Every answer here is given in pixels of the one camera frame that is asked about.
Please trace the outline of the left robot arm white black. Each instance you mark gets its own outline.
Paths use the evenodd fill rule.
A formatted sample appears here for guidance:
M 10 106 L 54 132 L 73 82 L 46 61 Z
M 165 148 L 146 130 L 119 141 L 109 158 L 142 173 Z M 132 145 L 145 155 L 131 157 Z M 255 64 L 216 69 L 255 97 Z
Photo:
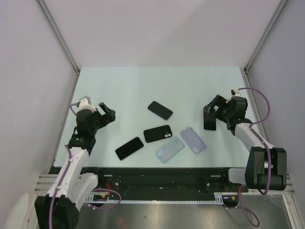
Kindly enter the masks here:
M 88 195 L 105 186 L 105 178 L 94 173 L 81 174 L 96 143 L 98 130 L 115 121 L 115 111 L 99 103 L 101 114 L 86 97 L 78 103 L 76 126 L 65 145 L 68 155 L 56 180 L 44 196 L 35 200 L 38 225 L 41 229 L 74 229 L 80 209 Z

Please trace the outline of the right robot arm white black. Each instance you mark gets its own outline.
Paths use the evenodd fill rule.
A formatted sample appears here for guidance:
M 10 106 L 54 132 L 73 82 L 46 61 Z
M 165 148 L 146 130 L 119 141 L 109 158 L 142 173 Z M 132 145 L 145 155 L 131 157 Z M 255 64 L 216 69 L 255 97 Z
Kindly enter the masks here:
M 224 191 L 232 191 L 237 184 L 266 194 L 269 190 L 283 191 L 287 184 L 287 153 L 267 142 L 245 117 L 247 99 L 232 96 L 226 100 L 217 95 L 203 108 L 203 127 L 216 130 L 216 121 L 222 121 L 249 151 L 245 168 L 230 168 L 228 175 L 220 179 Z

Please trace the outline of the light blue phone case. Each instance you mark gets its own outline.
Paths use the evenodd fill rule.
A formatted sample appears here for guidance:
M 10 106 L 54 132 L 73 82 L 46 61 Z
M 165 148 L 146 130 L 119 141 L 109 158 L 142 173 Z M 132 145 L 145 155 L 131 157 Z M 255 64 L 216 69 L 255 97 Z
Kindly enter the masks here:
M 164 164 L 168 163 L 173 157 L 185 148 L 179 138 L 174 138 L 156 152 L 156 156 Z

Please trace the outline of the purple phone case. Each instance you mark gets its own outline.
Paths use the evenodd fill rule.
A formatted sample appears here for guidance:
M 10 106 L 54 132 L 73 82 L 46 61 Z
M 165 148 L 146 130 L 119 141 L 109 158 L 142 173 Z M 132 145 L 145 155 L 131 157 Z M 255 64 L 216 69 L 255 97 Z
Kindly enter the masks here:
M 180 135 L 194 154 L 198 155 L 206 149 L 206 145 L 203 140 L 191 127 L 182 130 Z

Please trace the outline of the black phone case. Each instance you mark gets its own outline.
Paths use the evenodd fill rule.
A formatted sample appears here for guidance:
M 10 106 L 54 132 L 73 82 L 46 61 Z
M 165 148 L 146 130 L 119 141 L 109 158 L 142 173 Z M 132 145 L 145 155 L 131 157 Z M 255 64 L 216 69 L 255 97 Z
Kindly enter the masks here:
M 159 127 L 144 130 L 143 134 L 146 143 L 164 140 L 173 136 L 169 125 L 162 125 Z

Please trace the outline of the blue-edged black phone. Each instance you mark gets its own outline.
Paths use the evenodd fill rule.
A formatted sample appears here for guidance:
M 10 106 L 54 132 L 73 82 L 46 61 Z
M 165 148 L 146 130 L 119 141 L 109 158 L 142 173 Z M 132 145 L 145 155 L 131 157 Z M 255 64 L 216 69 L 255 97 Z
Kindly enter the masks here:
M 168 120 L 173 115 L 172 110 L 168 109 L 167 107 L 161 105 L 156 101 L 152 101 L 148 105 L 147 109 L 162 118 L 163 120 Z

